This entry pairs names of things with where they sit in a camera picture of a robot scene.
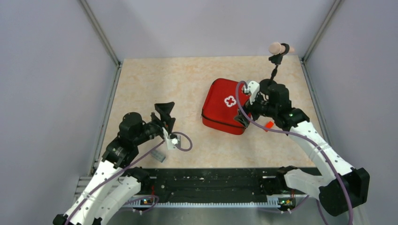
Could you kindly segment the red black medicine kit bag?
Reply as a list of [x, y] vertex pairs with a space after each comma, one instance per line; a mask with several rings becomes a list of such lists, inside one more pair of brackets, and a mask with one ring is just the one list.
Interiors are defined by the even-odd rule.
[[209, 127], [233, 135], [241, 135], [245, 127], [234, 120], [238, 115], [235, 88], [238, 82], [218, 78], [210, 86], [202, 107], [202, 123]]

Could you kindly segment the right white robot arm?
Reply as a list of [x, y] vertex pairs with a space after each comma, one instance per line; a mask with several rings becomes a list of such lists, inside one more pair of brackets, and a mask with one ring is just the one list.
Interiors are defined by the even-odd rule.
[[314, 163], [319, 175], [308, 174], [288, 166], [280, 168], [275, 187], [281, 193], [295, 189], [315, 198], [332, 216], [348, 213], [353, 221], [354, 208], [367, 201], [370, 175], [364, 168], [355, 168], [344, 160], [323, 139], [309, 117], [291, 104], [289, 91], [283, 84], [240, 81], [235, 86], [236, 100], [240, 94], [248, 95], [243, 104], [238, 103], [237, 121], [257, 125], [259, 117], [271, 118], [276, 127], [272, 132], [287, 135]]

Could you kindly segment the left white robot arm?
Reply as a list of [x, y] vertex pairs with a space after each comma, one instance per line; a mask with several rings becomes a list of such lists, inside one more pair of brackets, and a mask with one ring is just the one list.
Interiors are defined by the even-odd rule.
[[132, 196], [148, 192], [151, 182], [141, 169], [126, 176], [115, 190], [111, 188], [128, 169], [145, 158], [145, 155], [137, 157], [139, 145], [160, 137], [158, 146], [166, 144], [168, 150], [177, 148], [180, 141], [173, 133], [176, 119], [171, 116], [174, 106], [174, 102], [155, 104], [149, 122], [143, 121], [137, 112], [125, 114], [117, 136], [107, 145], [88, 185], [65, 213], [55, 216], [53, 224], [104, 225]]

